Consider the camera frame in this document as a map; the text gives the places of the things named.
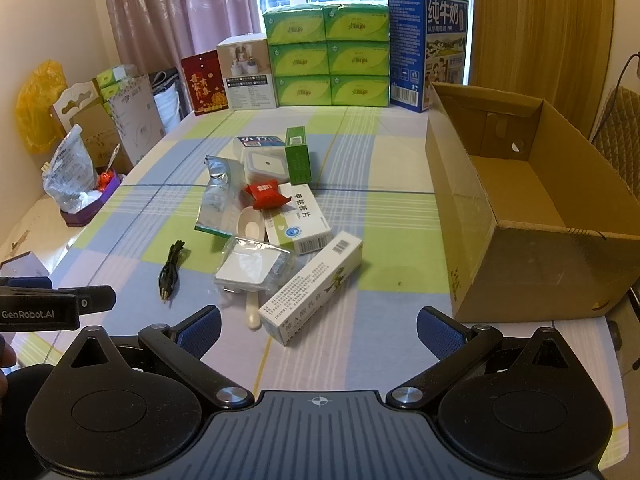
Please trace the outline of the person's left hand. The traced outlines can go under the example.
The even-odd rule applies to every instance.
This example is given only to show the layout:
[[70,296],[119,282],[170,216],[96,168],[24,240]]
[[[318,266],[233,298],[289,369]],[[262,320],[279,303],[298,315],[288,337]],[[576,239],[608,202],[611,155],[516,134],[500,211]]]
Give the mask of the person's left hand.
[[0,398],[3,398],[8,391],[8,380],[3,370],[14,366],[16,362],[17,358],[14,349],[0,335]]

